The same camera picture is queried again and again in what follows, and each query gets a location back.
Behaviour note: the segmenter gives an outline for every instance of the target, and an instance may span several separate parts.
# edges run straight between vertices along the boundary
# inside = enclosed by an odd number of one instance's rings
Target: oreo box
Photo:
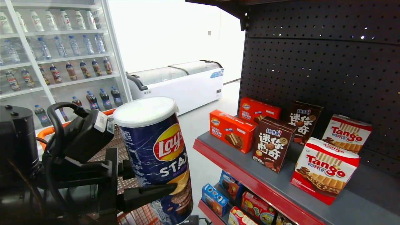
[[[242,195],[243,184],[224,170],[221,173],[220,185],[232,196],[233,199],[237,199]]]
[[[219,216],[225,215],[229,201],[211,184],[206,184],[203,187],[202,200]]]

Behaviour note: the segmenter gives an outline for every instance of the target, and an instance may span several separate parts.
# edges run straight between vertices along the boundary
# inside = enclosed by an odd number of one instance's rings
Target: lay's logo
[[[164,131],[153,146],[153,152],[159,161],[172,161],[183,151],[183,137],[176,123]]]
[[[211,123],[214,124],[214,126],[218,127],[218,125],[220,124],[220,121],[217,118],[213,117],[211,119]]]
[[[242,107],[243,107],[245,110],[249,110],[249,109],[250,109],[250,105],[247,104],[247,103],[244,103],[244,104],[242,105]]]

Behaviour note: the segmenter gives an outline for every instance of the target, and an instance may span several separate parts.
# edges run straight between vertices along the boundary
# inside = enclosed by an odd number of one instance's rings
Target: chocolate cookie box
[[[297,127],[294,142],[304,145],[311,137],[323,107],[294,101],[289,110],[287,123]]]
[[[253,159],[279,173],[289,144],[297,128],[274,118],[266,117],[260,121],[256,149]]]

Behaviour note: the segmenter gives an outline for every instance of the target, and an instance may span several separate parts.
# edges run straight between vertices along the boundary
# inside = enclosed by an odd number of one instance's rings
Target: pepsi bottle
[[[106,93],[106,91],[102,88],[100,88],[100,98],[103,101],[103,106],[106,110],[112,109],[112,105],[110,102],[110,97]]]
[[[117,107],[123,105],[124,103],[122,102],[120,92],[119,92],[116,88],[114,88],[114,87],[111,87],[111,89],[112,89],[112,90],[111,90],[111,95],[112,95],[112,98],[114,99],[115,105],[116,105]]]
[[[78,106],[82,106],[82,102],[79,99],[77,99],[76,96],[73,96],[72,99],[73,99],[72,103],[74,103]]]
[[[99,104],[97,103],[96,97],[90,92],[87,91],[86,99],[88,100],[90,104],[90,109],[98,109],[101,111]]]
[[[51,121],[47,117],[46,111],[43,108],[39,108],[39,105],[35,105],[35,114],[39,118],[40,123],[43,127],[51,126]]]

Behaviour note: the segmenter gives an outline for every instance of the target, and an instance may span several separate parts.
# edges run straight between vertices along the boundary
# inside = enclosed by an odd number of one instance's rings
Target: tango waffle box
[[[229,213],[229,225],[257,225],[252,219],[244,214],[238,207],[234,206]]]
[[[371,131],[371,124],[334,114],[332,119],[330,119],[322,140],[358,154]]]
[[[225,215],[229,200],[211,184],[203,187],[202,200],[220,217]]]
[[[248,153],[252,147],[255,128],[219,110],[210,112],[210,133],[243,153]]]
[[[221,173],[220,185],[232,196],[233,199],[237,199],[242,195],[243,184],[225,171],[222,171]]]
[[[281,108],[279,107],[249,97],[240,100],[239,117],[254,124],[259,124],[264,117],[272,117],[278,120],[280,112]]]
[[[331,205],[359,162],[357,154],[311,137],[297,160],[290,183]]]
[[[257,148],[253,152],[253,159],[279,173],[288,150],[294,138],[296,127],[266,117],[258,126],[259,135],[255,141]]]
[[[304,145],[311,137],[323,107],[294,101],[290,107],[287,123],[297,127],[294,142]]]
[[[247,191],[243,193],[241,208],[265,225],[271,225],[276,215],[276,209]]]

